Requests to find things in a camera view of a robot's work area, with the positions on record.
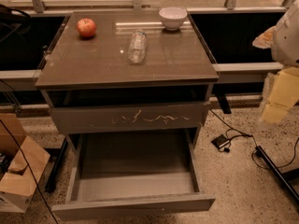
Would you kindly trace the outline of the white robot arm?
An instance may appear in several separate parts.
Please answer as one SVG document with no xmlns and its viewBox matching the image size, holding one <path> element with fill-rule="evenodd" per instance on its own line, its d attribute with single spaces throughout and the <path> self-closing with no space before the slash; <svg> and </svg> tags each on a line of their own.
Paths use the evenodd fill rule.
<svg viewBox="0 0 299 224">
<path fill-rule="evenodd" d="M 260 125 L 274 126 L 299 101 L 299 0 L 292 3 L 275 26 L 257 36 L 252 46 L 271 49 L 272 59 L 283 65 L 276 75 L 267 75 L 260 104 Z"/>
</svg>

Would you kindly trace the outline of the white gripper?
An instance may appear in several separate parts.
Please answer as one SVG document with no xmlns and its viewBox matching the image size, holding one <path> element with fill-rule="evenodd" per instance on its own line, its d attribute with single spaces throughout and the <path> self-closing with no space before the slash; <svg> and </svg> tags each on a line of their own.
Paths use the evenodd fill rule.
<svg viewBox="0 0 299 224">
<path fill-rule="evenodd" d="M 269 73 L 264 82 L 263 99 L 259 107 L 257 125 L 261 129 L 277 126 L 288 110 L 299 101 L 299 68 L 287 67 L 276 75 Z"/>
</svg>

